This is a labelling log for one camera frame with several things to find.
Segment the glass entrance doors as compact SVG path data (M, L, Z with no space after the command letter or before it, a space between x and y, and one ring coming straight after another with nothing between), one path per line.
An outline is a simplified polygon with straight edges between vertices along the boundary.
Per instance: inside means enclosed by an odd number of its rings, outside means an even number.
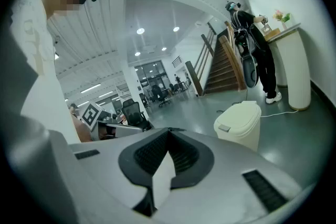
M135 71L145 94L152 94L154 85L157 85L161 90L169 88L170 80L162 61L135 66Z

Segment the wooden box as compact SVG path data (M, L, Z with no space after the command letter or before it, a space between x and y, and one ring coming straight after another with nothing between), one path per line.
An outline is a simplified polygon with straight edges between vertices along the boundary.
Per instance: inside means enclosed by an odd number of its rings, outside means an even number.
M276 29L274 29L274 30L271 30L270 32L268 32L268 33L264 36L265 41L268 41L268 40L272 39L274 36L276 36L276 35L278 35L278 34L280 34L280 33L281 33L281 31L280 31L279 28L276 28Z

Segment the person's left forearm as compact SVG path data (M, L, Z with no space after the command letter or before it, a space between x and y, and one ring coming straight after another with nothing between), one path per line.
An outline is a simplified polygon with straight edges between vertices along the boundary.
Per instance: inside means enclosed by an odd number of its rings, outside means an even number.
M92 142L90 129L72 113L70 114L75 126L77 135L82 143Z

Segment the white lidded waste bin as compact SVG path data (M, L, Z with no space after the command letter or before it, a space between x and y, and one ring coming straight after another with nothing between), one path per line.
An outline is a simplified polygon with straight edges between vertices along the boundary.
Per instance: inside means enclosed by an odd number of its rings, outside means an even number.
M256 101L243 101L230 106L214 122L214 130L222 140L258 151L261 108Z

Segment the white curved counter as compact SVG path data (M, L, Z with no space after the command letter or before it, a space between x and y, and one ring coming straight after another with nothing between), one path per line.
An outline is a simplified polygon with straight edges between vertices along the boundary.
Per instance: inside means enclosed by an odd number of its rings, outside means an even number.
M278 87L288 90L288 103L293 110L306 110L311 102L310 72L306 51L295 24L268 40Z

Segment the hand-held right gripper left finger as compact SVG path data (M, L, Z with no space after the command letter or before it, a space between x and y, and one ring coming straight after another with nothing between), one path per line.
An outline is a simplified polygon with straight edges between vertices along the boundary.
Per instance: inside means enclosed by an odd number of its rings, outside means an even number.
M125 168L136 178L137 163L122 151L165 129L150 130L114 140L69 145L63 135L50 131L51 156L61 186L53 212L61 224L170 224L153 212L150 190L131 182Z

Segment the vase of flowers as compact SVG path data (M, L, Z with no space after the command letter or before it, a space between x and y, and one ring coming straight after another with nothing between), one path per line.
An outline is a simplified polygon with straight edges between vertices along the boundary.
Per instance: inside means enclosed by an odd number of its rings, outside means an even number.
M283 13L280 10L275 10L275 13L272 16L276 21L281 22L284 30L287 30L288 27L286 22L290 20L290 13Z

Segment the black mesh office chair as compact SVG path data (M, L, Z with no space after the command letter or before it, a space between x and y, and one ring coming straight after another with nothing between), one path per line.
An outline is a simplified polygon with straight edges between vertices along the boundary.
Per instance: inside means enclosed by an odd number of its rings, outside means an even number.
M128 99L123 102L122 113L129 126L141 128L143 131L148 131L153 128L153 125L146 119L144 112L140 111L139 103L134 102L133 99Z

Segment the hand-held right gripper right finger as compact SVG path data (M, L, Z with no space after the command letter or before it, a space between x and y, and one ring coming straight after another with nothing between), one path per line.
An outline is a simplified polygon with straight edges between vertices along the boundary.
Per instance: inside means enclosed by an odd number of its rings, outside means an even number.
M172 190L156 212L164 224L279 224L292 212L301 186L240 144L191 131L212 150L214 165L196 186Z

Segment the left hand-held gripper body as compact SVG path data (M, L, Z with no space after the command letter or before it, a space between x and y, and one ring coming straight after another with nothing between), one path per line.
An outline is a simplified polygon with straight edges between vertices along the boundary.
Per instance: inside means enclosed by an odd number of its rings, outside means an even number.
M88 126L93 140L99 139L98 123L103 119L110 118L111 113L107 112L101 106L94 102L88 102L80 108L80 117L82 121Z

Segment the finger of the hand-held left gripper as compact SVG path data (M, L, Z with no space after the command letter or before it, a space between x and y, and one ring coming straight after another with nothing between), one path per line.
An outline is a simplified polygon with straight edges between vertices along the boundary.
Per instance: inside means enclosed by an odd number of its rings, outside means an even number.
M108 135L112 135L114 137L125 137L143 132L143 130L139 127L114 123L106 124L106 129L108 131Z

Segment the wooden staircase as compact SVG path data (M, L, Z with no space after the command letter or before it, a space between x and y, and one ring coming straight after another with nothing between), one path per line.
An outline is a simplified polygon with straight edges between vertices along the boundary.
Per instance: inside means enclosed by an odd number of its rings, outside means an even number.
M230 32L225 29L218 34L209 22L207 27L208 34L201 35L203 45L196 61L185 63L195 95L246 90Z

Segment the person's white t-shirt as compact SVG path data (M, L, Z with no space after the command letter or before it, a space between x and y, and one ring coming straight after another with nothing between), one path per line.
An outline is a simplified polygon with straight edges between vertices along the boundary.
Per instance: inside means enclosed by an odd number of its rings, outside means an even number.
M55 71L55 49L42 0L15 0L10 31L37 73L21 114L60 132L68 144L80 141Z

